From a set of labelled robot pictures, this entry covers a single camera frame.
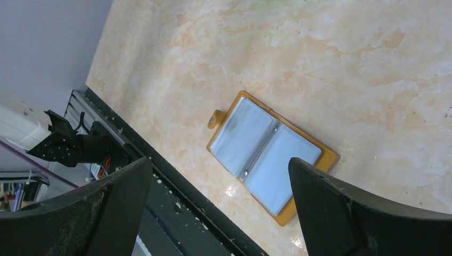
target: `marble table surface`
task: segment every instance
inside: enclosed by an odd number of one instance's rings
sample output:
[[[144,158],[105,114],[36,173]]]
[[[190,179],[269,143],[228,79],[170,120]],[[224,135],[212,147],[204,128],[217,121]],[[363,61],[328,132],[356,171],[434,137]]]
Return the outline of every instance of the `marble table surface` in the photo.
[[[452,2],[115,0],[86,84],[271,255],[307,255],[206,150],[246,90],[341,159],[332,174],[452,213]]]

